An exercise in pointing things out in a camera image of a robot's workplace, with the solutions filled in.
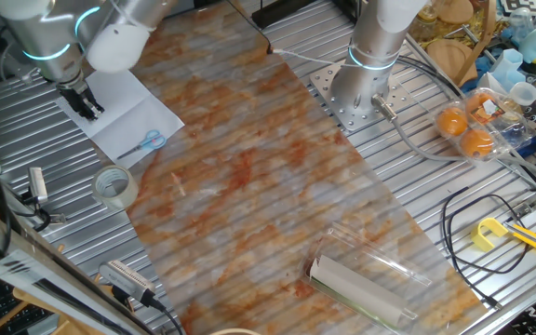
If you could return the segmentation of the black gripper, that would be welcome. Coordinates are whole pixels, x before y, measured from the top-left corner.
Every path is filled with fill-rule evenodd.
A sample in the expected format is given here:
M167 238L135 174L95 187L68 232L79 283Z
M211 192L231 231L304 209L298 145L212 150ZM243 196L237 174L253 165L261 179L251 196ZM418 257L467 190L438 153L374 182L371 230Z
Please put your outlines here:
M91 90L86 81L73 81L57 85L60 94L66 99L72 110L80 117L93 121L104 112L104 108L91 98Z

